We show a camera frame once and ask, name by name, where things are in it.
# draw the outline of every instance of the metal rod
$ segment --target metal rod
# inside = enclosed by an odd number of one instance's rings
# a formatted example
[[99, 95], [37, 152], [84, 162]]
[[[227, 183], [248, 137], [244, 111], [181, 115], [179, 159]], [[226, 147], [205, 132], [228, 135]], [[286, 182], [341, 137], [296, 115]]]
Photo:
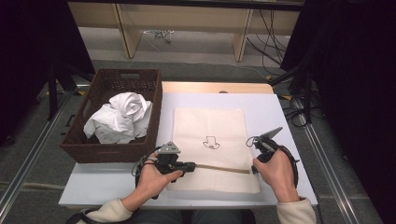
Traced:
[[245, 8], [245, 9], [268, 9], [285, 11], [318, 10], [326, 7], [321, 3], [296, 2], [262, 2], [262, 1], [230, 1], [230, 0], [69, 0], [69, 2], [83, 3], [111, 3], [111, 4], [135, 4], [152, 6], [174, 6], [174, 7], [224, 7], [224, 8]]
[[0, 201], [0, 223], [3, 223], [9, 209], [11, 208], [12, 204], [14, 204], [19, 192], [21, 191], [23, 183], [25, 182], [28, 175], [35, 166], [35, 163], [39, 155], [41, 154], [42, 149], [46, 145], [47, 140], [49, 139], [49, 136], [52, 133], [52, 130], [54, 129], [54, 126], [57, 123], [58, 118], [60, 117], [66, 102], [70, 99], [71, 96], [72, 96], [72, 92], [64, 93], [60, 102], [60, 107], [58, 112], [55, 114], [52, 120], [47, 121], [46, 126], [44, 127], [43, 131], [35, 141], [35, 144], [33, 145], [32, 149], [27, 155], [21, 168], [19, 169], [13, 180], [8, 185], [8, 188], [6, 189], [6, 192], [4, 193]]
[[[297, 100], [296, 103], [298, 107], [303, 108], [303, 104], [300, 100]], [[306, 123], [303, 115], [300, 115], [300, 120], [302, 121], [302, 123]], [[345, 222], [360, 223], [358, 217], [356, 216], [356, 212], [352, 206], [352, 203], [348, 199], [347, 194], [337, 177], [337, 174], [332, 168], [332, 163], [327, 158], [326, 151], [320, 143], [314, 127], [311, 123], [307, 123], [305, 127], [306, 136], [308, 137], [314, 149], [320, 167], [322, 168], [323, 174], [325, 175], [327, 182], [329, 183], [329, 187], [332, 191], [334, 199], [337, 201], [337, 204], [340, 208]]]

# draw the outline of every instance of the black strap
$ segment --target black strap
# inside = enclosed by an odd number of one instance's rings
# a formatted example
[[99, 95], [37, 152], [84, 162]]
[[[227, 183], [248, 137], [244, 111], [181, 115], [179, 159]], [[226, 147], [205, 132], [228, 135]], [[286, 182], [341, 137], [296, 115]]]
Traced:
[[294, 175], [294, 187], [297, 188], [297, 184], [298, 184], [297, 160], [294, 159], [294, 157], [291, 155], [291, 152], [286, 147], [280, 146], [279, 149], [282, 150], [290, 160], [291, 168], [293, 170], [293, 175]]

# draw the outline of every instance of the stick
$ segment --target stick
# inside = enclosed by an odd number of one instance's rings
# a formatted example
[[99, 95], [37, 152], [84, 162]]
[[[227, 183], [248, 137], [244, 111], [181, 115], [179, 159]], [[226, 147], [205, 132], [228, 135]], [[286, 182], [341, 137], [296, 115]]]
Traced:
[[221, 170], [221, 171], [233, 172], [233, 173], [238, 173], [238, 174], [247, 174], [247, 175], [250, 174], [249, 170], [225, 168], [225, 167], [218, 167], [218, 166], [212, 166], [212, 165], [196, 164], [196, 167], [204, 168], [204, 169], [211, 169], [211, 170]]

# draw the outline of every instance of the brown basket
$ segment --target brown basket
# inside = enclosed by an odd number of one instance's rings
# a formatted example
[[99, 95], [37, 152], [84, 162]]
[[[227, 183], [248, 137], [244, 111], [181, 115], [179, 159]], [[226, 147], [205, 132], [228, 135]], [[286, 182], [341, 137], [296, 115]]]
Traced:
[[[136, 92], [152, 102], [148, 132], [129, 144], [100, 144], [87, 139], [84, 125], [93, 113], [122, 92]], [[160, 125], [163, 84], [159, 69], [101, 69], [94, 77], [61, 148], [78, 163], [133, 162], [155, 148]]]

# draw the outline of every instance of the white sleeve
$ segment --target white sleeve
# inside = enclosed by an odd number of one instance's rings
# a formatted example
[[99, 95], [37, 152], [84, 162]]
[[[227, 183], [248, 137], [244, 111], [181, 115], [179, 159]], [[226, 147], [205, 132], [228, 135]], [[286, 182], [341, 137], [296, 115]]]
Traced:
[[128, 219], [132, 213], [124, 207], [120, 199], [114, 199], [102, 205], [99, 210], [90, 212], [87, 217], [99, 222], [117, 222]]
[[316, 223], [317, 217], [311, 202], [307, 198], [303, 198], [295, 203], [278, 203], [277, 215], [282, 224], [309, 224]]

